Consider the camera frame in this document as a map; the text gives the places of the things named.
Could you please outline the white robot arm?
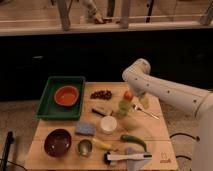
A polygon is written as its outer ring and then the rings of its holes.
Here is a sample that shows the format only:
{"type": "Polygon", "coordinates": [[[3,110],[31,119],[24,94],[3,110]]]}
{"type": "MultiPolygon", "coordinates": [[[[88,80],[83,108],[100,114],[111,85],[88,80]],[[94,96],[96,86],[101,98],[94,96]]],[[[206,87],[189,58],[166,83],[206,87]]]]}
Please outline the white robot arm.
{"type": "Polygon", "coordinates": [[[151,66],[137,59],[123,73],[136,97],[148,92],[199,120],[191,171],[213,171],[213,92],[150,76],[151,66]]]}

